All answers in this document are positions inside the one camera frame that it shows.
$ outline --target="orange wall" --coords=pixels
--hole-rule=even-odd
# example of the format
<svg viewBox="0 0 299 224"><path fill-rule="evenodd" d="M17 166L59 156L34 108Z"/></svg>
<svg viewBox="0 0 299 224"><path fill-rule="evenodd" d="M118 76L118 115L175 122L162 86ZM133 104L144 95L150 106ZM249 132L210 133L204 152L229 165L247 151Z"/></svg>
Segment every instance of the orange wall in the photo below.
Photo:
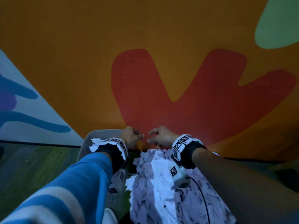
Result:
<svg viewBox="0 0 299 224"><path fill-rule="evenodd" d="M238 82L267 72L299 76L299 43L262 49L254 32L267 0L0 0L0 48L82 137L124 128L111 86L122 52L146 49L171 101L177 101L211 50L247 58ZM209 146L235 158L299 156L299 88L244 131Z"/></svg>

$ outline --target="left hand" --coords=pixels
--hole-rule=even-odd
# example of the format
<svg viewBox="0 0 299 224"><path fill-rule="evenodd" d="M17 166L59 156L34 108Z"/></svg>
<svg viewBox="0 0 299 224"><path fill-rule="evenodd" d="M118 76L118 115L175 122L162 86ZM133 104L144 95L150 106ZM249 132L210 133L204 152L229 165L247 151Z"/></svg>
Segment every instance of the left hand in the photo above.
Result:
<svg viewBox="0 0 299 224"><path fill-rule="evenodd" d="M137 141L144 139L144 134L141 134L139 130L133 127L127 127L123 129L120 137L128 148L134 148Z"/></svg>

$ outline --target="green painted shape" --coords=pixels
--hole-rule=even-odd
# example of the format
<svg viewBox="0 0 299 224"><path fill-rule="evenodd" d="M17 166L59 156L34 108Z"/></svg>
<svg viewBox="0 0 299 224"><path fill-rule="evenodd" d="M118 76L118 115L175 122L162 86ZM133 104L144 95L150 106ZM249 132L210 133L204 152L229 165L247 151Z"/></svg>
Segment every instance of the green painted shape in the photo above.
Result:
<svg viewBox="0 0 299 224"><path fill-rule="evenodd" d="M257 24L254 39L264 49L299 41L299 0L269 0Z"/></svg>

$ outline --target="forearm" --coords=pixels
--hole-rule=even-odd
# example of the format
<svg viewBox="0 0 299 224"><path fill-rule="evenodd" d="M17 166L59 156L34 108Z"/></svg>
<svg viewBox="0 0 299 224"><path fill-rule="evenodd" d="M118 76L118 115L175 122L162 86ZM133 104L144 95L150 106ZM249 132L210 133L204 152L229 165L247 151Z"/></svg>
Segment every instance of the forearm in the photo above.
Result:
<svg viewBox="0 0 299 224"><path fill-rule="evenodd" d="M70 166L54 181L25 200L2 223L101 223L107 188L112 177L108 155L92 153Z"/></svg>
<svg viewBox="0 0 299 224"><path fill-rule="evenodd" d="M299 196L264 175L198 148L192 161L239 223L291 223Z"/></svg>

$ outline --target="white shoe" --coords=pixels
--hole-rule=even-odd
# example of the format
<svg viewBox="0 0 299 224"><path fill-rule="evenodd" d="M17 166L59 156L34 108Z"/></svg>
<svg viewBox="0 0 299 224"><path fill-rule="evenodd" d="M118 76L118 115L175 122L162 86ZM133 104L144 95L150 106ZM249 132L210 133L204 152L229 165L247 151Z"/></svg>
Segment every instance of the white shoe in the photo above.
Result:
<svg viewBox="0 0 299 224"><path fill-rule="evenodd" d="M118 224L117 217L110 208L105 208L102 224Z"/></svg>

